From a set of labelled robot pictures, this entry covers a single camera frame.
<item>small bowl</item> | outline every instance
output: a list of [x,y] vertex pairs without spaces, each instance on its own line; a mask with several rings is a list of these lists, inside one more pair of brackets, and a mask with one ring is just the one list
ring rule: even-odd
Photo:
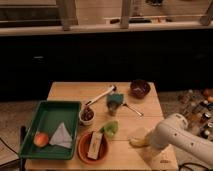
[[78,155],[80,159],[87,164],[102,163],[105,160],[109,151],[109,144],[108,144],[107,138],[103,135],[100,150],[99,150],[99,157],[97,160],[90,159],[87,157],[91,138],[92,138],[92,132],[86,132],[80,137],[80,140],[78,142]]
[[133,80],[130,84],[131,94],[138,99],[144,98],[150,92],[150,89],[149,83],[145,80]]
[[[83,119],[83,118],[84,118],[83,115],[85,114],[85,110],[86,110],[86,109],[89,110],[89,111],[92,113],[92,117]],[[95,117],[94,111],[93,111],[90,107],[88,107],[88,106],[84,107],[84,108],[79,112],[79,121],[80,121],[80,123],[82,123],[83,125],[92,125],[92,124],[93,124],[93,121],[94,121],[94,117]]]

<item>cable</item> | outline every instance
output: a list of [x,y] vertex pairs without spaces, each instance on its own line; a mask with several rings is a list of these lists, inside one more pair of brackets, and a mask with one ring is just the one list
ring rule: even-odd
[[18,153],[17,153],[15,150],[13,150],[9,145],[7,145],[7,143],[4,142],[4,140],[3,140],[1,137],[0,137],[0,141],[1,141],[8,149],[10,149],[12,152],[14,152],[15,154],[18,155]]
[[210,170],[209,168],[207,168],[206,166],[203,166],[201,164],[188,162],[188,163],[183,163],[183,164],[179,165],[179,171],[181,171],[182,168],[187,168],[190,171],[193,171],[193,169],[191,167],[187,166],[187,165],[197,166],[197,167],[201,167],[205,170]]

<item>napkin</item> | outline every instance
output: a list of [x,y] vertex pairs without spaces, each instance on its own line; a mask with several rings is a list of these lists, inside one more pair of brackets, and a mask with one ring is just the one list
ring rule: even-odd
[[67,131],[65,124],[60,123],[55,133],[51,137],[49,144],[58,145],[65,148],[71,148],[71,143],[72,143],[72,137]]

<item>black cabinet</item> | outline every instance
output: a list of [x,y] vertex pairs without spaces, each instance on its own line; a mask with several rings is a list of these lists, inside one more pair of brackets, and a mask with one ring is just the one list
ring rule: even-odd
[[53,81],[213,86],[211,29],[0,37],[0,100],[46,99]]

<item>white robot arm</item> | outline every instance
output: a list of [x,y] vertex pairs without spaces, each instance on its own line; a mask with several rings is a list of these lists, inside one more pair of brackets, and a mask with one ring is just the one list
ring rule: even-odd
[[183,115],[173,114],[159,122],[151,132],[149,143],[159,150],[172,144],[213,166],[213,143],[187,132],[187,126]]

